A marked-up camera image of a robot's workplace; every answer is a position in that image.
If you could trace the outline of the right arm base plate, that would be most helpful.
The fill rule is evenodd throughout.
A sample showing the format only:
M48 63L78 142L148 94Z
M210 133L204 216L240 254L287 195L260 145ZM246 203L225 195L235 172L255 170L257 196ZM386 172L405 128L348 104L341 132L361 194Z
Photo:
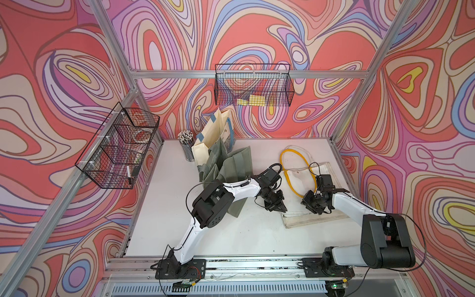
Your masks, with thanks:
M306 278L353 278L355 272L350 266L339 266L330 259L321 257L302 258L297 266L303 269Z

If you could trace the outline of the cream canvas bag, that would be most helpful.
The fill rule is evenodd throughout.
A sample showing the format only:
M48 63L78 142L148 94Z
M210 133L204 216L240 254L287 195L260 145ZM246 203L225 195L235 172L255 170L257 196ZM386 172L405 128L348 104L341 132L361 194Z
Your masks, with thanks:
M347 219L348 216L338 210L333 210L331 214L313 214L311 211L307 210L303 205L301 205L302 199L293 194L289 189L287 182L283 177L283 171L280 173L280 176L282 177L282 185L280 186L280 189L283 191L285 205L288 209L286 213L281 214L283 224L286 228L297 228L317 223ZM336 187L346 188L346 183L340 181L335 172L334 174L331 174L331 177Z

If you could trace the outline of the cream bag with yellow handles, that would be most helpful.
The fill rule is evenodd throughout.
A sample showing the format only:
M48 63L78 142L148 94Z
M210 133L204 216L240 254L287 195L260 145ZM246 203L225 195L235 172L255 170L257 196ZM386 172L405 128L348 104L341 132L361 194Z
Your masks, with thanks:
M299 146L283 149L279 161L289 189L301 199L308 191L316 192L318 175L334 174L329 162L316 162L308 150Z

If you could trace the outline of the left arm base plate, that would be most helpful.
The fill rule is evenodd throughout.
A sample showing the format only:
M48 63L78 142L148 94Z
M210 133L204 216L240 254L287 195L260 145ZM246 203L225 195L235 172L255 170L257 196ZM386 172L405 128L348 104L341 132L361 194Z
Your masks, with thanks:
M185 264L180 264L175 259L165 259L152 264L150 268L155 271L157 280L200 280L205 277L206 266L205 259L192 259Z

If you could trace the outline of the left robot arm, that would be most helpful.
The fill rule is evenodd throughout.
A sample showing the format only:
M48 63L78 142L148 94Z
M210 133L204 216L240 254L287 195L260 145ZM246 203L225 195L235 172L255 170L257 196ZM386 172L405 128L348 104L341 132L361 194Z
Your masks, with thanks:
M190 262L195 248L205 235L205 231L218 225L227 214L230 206L239 200L261 197L264 209L269 212L287 212L282 190L278 190L268 178L252 176L245 181L222 183L214 180L192 203L192 219L179 246L172 248L167 256L169 266L179 270Z

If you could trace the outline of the green canvas bag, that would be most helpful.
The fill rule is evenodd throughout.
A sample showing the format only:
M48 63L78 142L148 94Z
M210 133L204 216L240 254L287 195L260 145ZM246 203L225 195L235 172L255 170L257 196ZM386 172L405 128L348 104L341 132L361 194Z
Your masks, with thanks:
M208 156L195 156L200 182L218 179L223 183L236 183L253 175L250 146L227 152L225 143L220 139L210 148L202 148Z

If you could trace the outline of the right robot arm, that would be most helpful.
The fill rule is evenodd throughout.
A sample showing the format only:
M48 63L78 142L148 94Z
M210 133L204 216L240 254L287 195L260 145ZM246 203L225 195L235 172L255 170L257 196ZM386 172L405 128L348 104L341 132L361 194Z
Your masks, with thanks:
M345 189L308 191L302 205L314 214L339 210L361 227L360 244L327 247L319 261L326 275L334 276L351 266L370 269L411 269L416 257L405 219L379 211Z

